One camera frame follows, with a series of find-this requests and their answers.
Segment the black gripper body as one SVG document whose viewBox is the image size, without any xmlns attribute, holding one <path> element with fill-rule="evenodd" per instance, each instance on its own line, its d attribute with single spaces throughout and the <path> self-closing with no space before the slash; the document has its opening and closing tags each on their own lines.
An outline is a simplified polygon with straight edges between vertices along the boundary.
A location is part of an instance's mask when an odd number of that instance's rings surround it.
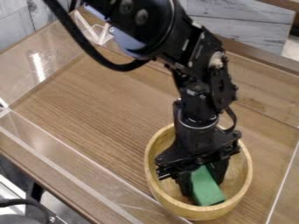
<svg viewBox="0 0 299 224">
<path fill-rule="evenodd" d="M 188 127 L 173 123 L 166 130 L 173 134 L 172 141 L 153 159 L 160 180 L 177 180 L 181 172 L 191 173 L 239 154 L 241 134 L 235 129 L 223 129 L 219 125 Z"/>
</svg>

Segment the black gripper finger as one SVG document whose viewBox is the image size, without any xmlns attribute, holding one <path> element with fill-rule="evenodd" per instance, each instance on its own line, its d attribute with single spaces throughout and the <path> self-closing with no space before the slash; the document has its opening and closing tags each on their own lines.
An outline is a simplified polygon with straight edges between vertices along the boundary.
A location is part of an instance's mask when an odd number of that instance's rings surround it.
<svg viewBox="0 0 299 224">
<path fill-rule="evenodd" d="M 181 195 L 189 199 L 192 197 L 192 175 L 188 172 L 181 172 L 179 174 L 177 184 Z"/>
<path fill-rule="evenodd" d="M 208 170 L 209 170 L 209 174 L 213 177 L 216 183 L 220 185 L 224 177 L 225 177 L 225 173 L 227 173 L 227 169 L 229 166 L 229 160 L 224 159 L 216 162 L 212 162 L 208 164 Z"/>
</svg>

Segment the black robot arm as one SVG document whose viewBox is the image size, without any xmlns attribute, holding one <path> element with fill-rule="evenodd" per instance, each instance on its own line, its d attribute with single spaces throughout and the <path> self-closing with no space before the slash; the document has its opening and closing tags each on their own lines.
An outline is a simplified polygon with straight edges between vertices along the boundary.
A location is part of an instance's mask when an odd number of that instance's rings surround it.
<svg viewBox="0 0 299 224">
<path fill-rule="evenodd" d="M 221 113 L 235 115 L 229 104 L 237 99 L 223 44 L 177 0 L 85 0 L 85 5 L 114 27 L 122 51 L 138 60 L 160 60 L 172 73 L 180 94 L 172 104 L 174 139 L 154 157 L 156 174 L 199 200 L 199 170 L 217 186 L 240 150 L 240 132 L 219 126 Z"/>
</svg>

